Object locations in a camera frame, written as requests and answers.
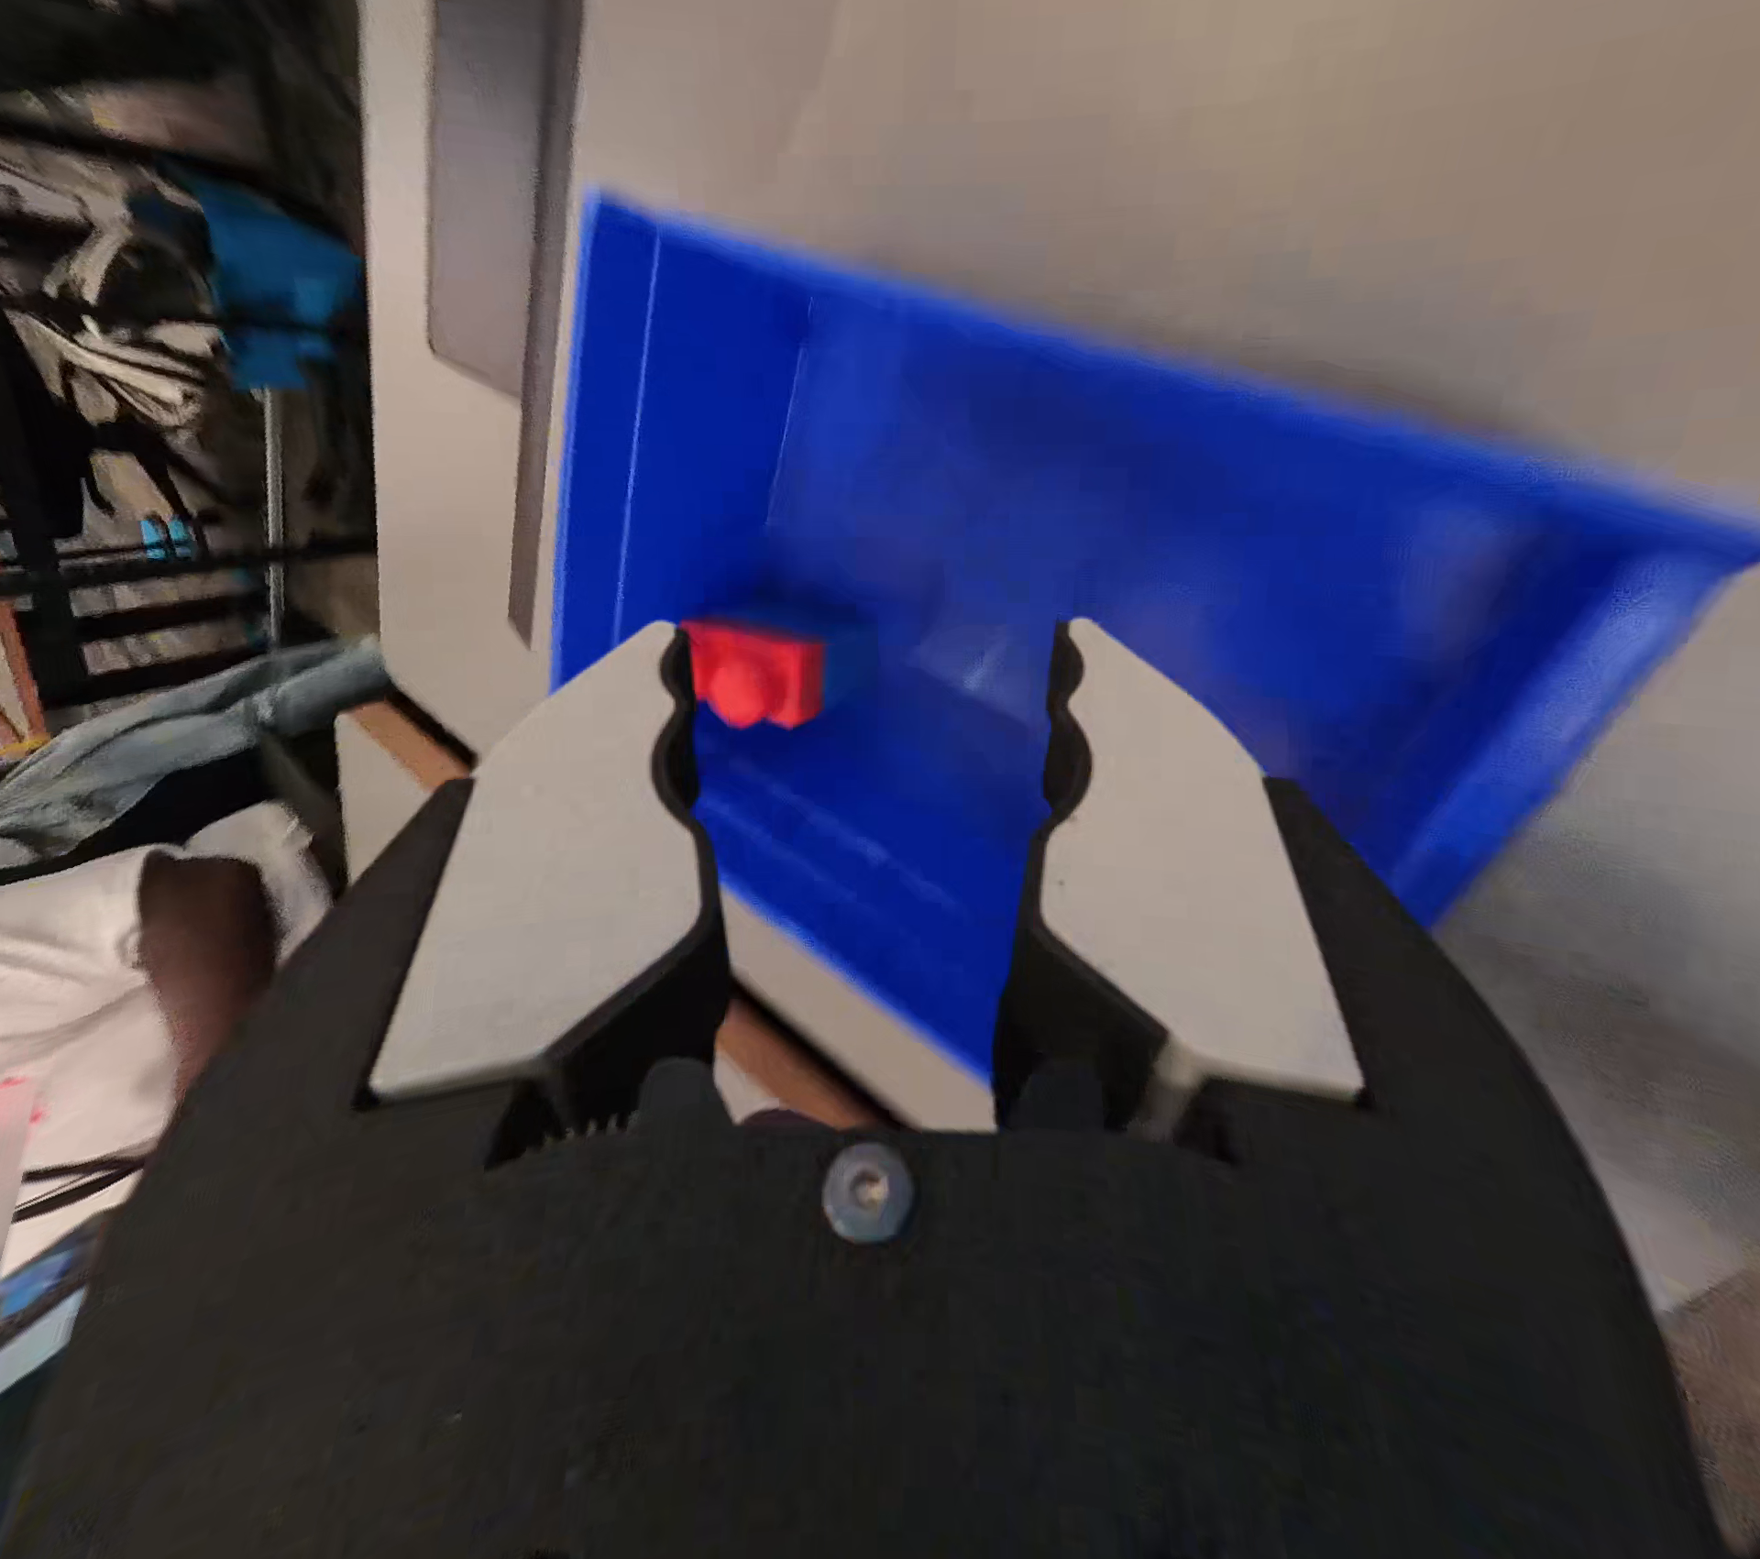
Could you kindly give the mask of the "denim jacket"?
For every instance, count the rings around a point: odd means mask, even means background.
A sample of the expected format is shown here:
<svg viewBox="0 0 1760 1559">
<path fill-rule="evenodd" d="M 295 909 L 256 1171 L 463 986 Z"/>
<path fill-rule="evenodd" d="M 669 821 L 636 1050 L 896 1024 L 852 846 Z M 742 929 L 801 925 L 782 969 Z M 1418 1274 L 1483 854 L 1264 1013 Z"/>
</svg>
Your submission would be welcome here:
<svg viewBox="0 0 1760 1559">
<path fill-rule="evenodd" d="M 379 700 L 379 644 L 331 641 L 247 659 L 97 714 L 10 766 L 1 782 L 1 868 L 75 852 L 170 778 L 296 738 Z"/>
</svg>

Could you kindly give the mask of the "blue plastic bin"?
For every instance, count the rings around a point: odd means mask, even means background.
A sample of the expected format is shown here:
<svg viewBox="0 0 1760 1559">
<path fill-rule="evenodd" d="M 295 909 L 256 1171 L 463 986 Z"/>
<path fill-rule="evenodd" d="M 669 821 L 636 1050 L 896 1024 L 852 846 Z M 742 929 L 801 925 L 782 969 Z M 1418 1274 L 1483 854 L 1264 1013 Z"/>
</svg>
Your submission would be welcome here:
<svg viewBox="0 0 1760 1559">
<path fill-rule="evenodd" d="M 551 674 L 645 624 L 872 633 L 799 729 L 700 712 L 725 890 L 986 1072 L 1090 619 L 1297 782 L 1424 927 L 1756 566 L 1756 518 L 582 208 Z"/>
</svg>

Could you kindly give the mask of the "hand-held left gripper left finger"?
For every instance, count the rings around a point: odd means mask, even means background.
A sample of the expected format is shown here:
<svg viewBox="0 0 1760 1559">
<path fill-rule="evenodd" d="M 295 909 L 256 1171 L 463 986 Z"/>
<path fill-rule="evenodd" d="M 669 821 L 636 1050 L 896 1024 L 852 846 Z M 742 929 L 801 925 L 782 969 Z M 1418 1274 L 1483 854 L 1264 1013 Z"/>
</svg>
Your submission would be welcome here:
<svg viewBox="0 0 1760 1559">
<path fill-rule="evenodd" d="M 507 1090 L 555 1127 L 729 1121 L 692 718 L 689 641 L 654 622 L 482 758 L 368 1072 L 377 1107 Z"/>
</svg>

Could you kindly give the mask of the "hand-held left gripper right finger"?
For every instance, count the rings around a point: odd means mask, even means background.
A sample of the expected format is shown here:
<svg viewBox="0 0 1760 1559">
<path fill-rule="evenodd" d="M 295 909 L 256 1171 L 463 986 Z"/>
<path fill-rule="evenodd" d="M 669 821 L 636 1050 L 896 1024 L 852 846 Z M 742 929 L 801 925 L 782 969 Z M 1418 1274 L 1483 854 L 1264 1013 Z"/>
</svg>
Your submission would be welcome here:
<svg viewBox="0 0 1760 1559">
<path fill-rule="evenodd" d="M 1209 1085 L 1365 1088 L 1261 766 L 1090 619 L 1059 624 L 989 1087 L 1000 1131 L 1176 1131 Z"/>
</svg>

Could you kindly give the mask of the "red two-stud block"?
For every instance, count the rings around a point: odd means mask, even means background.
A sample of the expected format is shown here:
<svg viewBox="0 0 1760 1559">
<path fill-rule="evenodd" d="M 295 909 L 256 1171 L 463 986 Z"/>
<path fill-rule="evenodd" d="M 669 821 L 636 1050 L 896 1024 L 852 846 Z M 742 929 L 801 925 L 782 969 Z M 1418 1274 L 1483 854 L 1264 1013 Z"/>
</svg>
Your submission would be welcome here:
<svg viewBox="0 0 1760 1559">
<path fill-rule="evenodd" d="M 824 711 L 824 643 L 744 621 L 681 622 L 694 701 L 727 729 L 799 729 Z"/>
</svg>

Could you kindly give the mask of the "black metal rack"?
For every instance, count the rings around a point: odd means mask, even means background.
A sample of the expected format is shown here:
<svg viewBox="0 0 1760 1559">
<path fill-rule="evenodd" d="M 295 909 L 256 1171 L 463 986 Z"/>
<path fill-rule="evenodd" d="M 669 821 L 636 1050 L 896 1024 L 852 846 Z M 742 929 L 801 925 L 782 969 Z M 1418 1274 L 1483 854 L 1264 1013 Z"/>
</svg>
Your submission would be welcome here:
<svg viewBox="0 0 1760 1559">
<path fill-rule="evenodd" d="M 3 637 L 53 725 L 372 566 L 353 0 L 3 0 Z"/>
</svg>

